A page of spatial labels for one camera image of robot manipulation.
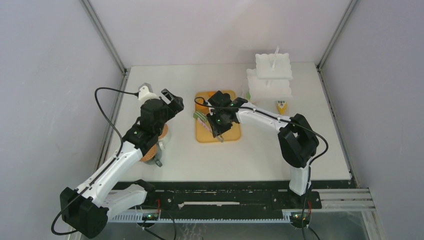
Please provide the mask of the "pink handled metal tongs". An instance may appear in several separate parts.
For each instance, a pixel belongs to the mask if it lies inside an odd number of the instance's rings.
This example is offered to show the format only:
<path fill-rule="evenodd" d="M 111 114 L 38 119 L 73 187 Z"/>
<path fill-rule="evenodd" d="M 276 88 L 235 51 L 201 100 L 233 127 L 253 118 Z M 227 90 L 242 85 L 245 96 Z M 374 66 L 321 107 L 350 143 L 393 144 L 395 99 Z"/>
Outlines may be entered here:
<path fill-rule="evenodd" d="M 200 117 L 198 117 L 197 119 L 197 122 L 200 124 L 200 125 L 202 125 L 206 130 L 208 130 L 209 132 L 210 132 L 210 134 L 212 135 L 212 137 L 215 139 L 215 140 L 217 140 L 218 142 L 220 142 L 220 143 L 223 143 L 224 142 L 224 138 L 221 136 L 221 135 L 218 135 L 218 136 L 213 136 L 213 131 L 212 131 L 212 127 L 211 127 L 211 125 L 209 124 L 209 122 L 208 122 L 208 120 L 206 119 L 206 120 L 204 120 L 204 119 L 202 119 L 202 118 L 200 118 Z"/>

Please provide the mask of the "yellow cream cake slice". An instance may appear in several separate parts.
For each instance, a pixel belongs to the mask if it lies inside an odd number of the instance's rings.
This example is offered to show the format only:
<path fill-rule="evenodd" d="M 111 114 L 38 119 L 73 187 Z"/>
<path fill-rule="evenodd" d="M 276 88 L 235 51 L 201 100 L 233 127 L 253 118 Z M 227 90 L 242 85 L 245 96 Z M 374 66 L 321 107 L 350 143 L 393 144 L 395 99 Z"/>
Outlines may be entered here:
<path fill-rule="evenodd" d="M 278 100 L 276 103 L 279 114 L 285 115 L 288 108 L 287 102 L 285 100 Z"/>

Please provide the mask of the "white three tier stand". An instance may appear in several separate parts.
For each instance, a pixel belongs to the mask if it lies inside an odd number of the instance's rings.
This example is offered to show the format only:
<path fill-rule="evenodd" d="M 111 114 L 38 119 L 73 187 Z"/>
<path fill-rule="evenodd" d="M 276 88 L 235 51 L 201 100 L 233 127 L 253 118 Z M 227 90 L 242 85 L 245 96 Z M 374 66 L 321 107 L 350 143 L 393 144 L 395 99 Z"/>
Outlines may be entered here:
<path fill-rule="evenodd" d="M 280 53 L 276 47 L 274 53 L 256 54 L 255 68 L 246 70 L 246 79 L 241 86 L 241 96 L 250 93 L 252 103 L 277 101 L 293 98 L 290 81 L 293 72 L 288 53 Z"/>

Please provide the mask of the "green layered cake slice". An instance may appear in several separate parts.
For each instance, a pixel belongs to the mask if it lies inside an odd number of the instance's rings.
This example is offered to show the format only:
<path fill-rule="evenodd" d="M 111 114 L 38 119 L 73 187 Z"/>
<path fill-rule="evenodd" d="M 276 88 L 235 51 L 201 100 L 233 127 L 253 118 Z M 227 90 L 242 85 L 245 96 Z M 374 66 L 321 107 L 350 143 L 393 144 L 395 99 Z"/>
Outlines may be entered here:
<path fill-rule="evenodd" d="M 208 121 L 207 116 L 201 111 L 195 111 L 193 113 L 193 118 L 197 121 L 202 121 L 203 123 L 206 123 Z"/>

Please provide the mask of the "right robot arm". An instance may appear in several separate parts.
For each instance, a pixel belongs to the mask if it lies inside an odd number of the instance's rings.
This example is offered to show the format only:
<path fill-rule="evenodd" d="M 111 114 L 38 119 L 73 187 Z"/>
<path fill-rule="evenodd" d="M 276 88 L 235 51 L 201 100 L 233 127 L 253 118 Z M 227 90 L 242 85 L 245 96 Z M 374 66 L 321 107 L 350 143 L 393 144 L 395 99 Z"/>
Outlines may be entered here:
<path fill-rule="evenodd" d="M 234 124 L 251 124 L 275 133 L 283 159 L 290 165 L 289 203 L 302 208 L 309 201 L 311 163 L 319 146 L 319 135 L 301 114 L 293 117 L 258 108 L 247 99 L 221 91 L 209 99 L 197 97 L 195 103 L 208 108 L 207 121 L 213 137 L 228 132 Z"/>

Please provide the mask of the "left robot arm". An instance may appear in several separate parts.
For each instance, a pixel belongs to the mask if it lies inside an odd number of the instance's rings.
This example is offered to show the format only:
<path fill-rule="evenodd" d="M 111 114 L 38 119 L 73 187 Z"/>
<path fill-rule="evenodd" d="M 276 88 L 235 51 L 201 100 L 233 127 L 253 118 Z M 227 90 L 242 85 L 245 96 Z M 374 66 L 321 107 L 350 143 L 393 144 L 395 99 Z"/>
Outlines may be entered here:
<path fill-rule="evenodd" d="M 149 209 L 155 205 L 156 194 L 139 183 L 116 194 L 109 193 L 122 175 L 156 146 L 165 124 L 184 110 L 182 97 L 166 88 L 161 93 L 169 102 L 145 85 L 133 93 L 141 101 L 140 115 L 124 135 L 117 134 L 118 149 L 87 180 L 74 189 L 66 187 L 60 193 L 60 212 L 56 217 L 73 227 L 74 232 L 92 239 L 103 231 L 110 219 L 130 207 L 141 205 Z"/>

